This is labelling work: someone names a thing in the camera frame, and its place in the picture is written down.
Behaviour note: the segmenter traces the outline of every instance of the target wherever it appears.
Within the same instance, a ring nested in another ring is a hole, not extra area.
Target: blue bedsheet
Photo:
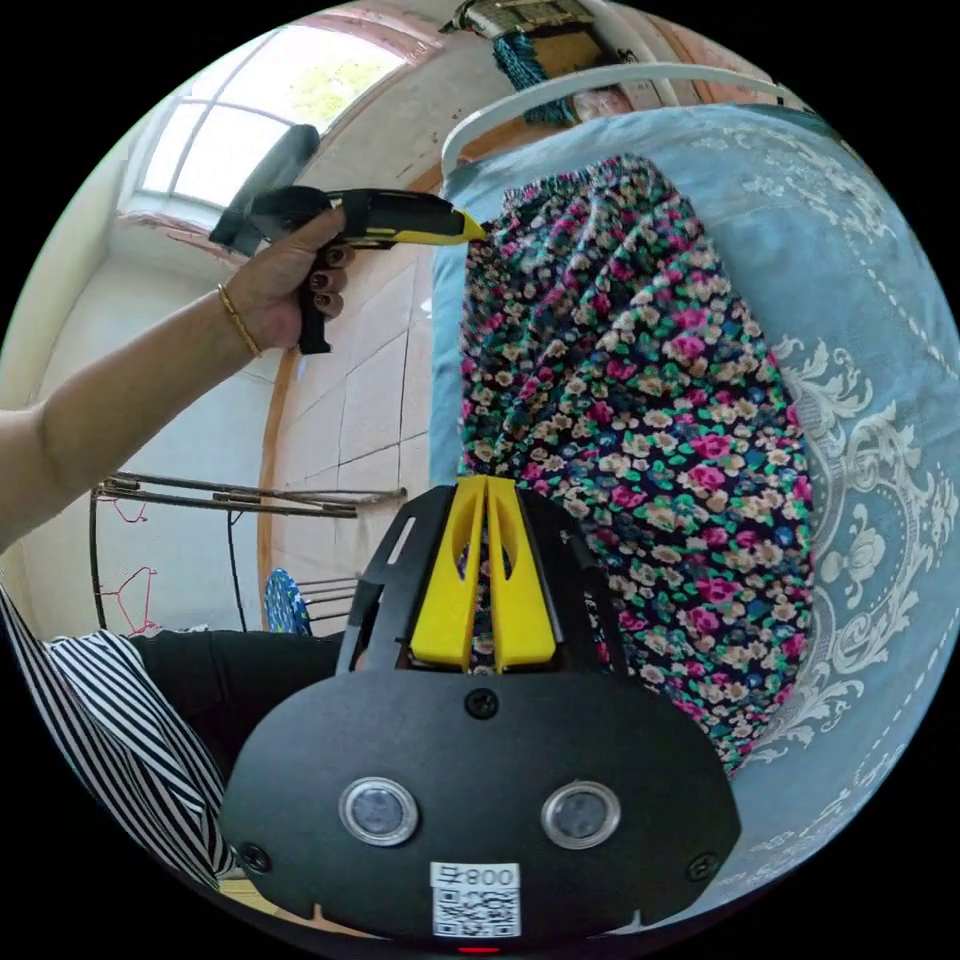
[[[743,837],[689,916],[822,847],[933,696],[960,620],[960,343],[893,201],[824,124],[786,108],[602,118],[462,167],[446,195],[487,220],[507,188],[623,152],[653,160],[692,199],[781,360],[815,471],[812,652],[734,780]],[[460,454],[464,256],[441,250],[434,267],[434,484],[453,479]]]

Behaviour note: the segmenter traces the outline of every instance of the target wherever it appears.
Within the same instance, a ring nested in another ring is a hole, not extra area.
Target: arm
[[[56,516],[252,359],[212,293],[81,370],[41,405],[0,412],[0,548]]]
[[[316,251],[343,227],[339,211],[258,253],[227,285],[262,348],[300,333],[296,290]],[[350,255],[343,248],[338,267]],[[336,316],[342,269],[324,271]],[[171,420],[253,359],[216,292],[71,377],[42,404],[0,411],[0,552],[120,469]]]

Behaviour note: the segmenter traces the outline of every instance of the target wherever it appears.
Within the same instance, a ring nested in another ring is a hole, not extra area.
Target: hand
[[[225,285],[261,350],[286,350],[300,339],[303,317],[299,287],[310,272],[317,251],[330,243],[343,226],[342,210],[322,213],[295,233],[261,250]],[[310,278],[317,307],[327,317],[337,317],[343,310],[340,294],[347,283],[346,268],[353,259],[351,247],[332,246],[326,251],[327,268]]]

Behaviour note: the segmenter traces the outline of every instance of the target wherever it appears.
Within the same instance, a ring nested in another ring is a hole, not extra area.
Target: striped shirt
[[[223,778],[134,646],[105,630],[42,643],[2,586],[0,633],[87,790],[149,853],[218,889],[237,866],[217,826]]]

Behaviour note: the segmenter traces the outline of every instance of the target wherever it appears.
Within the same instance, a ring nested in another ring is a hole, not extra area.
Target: flower pattern
[[[580,521],[631,675],[732,774],[806,652],[812,490],[776,359],[689,201],[634,156],[508,193],[467,255],[461,356],[461,473]],[[483,577],[471,669],[493,669]]]

